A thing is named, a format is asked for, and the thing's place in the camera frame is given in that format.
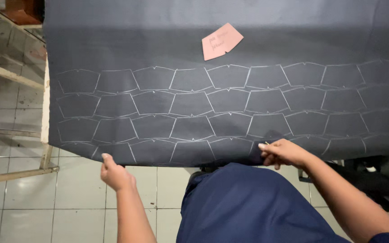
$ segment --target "pink paper pattern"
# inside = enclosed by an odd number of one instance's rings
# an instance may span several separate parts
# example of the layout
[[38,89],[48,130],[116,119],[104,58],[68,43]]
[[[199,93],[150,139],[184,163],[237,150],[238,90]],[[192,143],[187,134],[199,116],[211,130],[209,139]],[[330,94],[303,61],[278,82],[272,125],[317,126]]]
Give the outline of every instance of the pink paper pattern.
[[204,51],[204,60],[223,56],[230,52],[244,38],[235,28],[226,23],[211,35],[202,39],[202,49]]

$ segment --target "navy blue pants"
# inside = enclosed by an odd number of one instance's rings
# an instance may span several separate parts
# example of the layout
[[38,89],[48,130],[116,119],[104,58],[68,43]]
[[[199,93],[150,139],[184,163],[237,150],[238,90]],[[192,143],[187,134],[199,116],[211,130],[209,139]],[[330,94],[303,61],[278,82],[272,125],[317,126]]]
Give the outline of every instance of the navy blue pants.
[[181,216],[181,243],[349,242],[283,176],[236,163],[194,178]]

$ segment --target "chalk pattern marking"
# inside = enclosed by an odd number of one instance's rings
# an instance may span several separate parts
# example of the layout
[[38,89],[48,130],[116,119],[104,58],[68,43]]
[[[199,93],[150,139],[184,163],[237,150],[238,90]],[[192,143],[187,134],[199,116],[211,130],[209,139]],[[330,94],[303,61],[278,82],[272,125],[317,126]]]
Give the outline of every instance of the chalk pattern marking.
[[280,138],[323,159],[389,152],[380,146],[389,141],[389,60],[78,69],[57,79],[59,147],[80,154],[88,148],[82,155],[95,160],[108,152],[120,154],[123,165],[187,167],[234,158],[256,165],[257,142]]

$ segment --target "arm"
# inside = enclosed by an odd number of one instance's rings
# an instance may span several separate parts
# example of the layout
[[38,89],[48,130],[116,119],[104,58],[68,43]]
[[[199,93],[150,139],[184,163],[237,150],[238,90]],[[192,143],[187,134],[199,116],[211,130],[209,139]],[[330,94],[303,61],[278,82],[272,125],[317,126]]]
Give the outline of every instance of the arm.
[[270,145],[259,144],[265,165],[294,165],[312,179],[337,222],[356,243],[368,242],[379,233],[389,232],[389,215],[379,205],[315,155],[281,139]]
[[117,165],[110,154],[102,154],[101,179],[116,191],[118,243],[156,243],[156,238],[143,209],[136,179]]

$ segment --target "hand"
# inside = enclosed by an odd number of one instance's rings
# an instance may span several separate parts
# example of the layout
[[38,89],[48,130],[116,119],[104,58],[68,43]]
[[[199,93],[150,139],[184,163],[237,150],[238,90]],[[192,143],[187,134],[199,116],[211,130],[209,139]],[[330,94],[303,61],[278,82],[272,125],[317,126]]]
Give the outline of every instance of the hand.
[[103,164],[100,177],[102,181],[112,187],[115,191],[121,189],[136,189],[136,178],[127,170],[115,163],[112,156],[107,153],[102,154]]
[[280,165],[293,165],[296,168],[305,168],[305,163],[310,161],[313,154],[302,147],[286,139],[280,139],[271,144],[259,144],[262,151],[261,157],[265,158],[264,165],[274,165],[275,169],[280,169]]

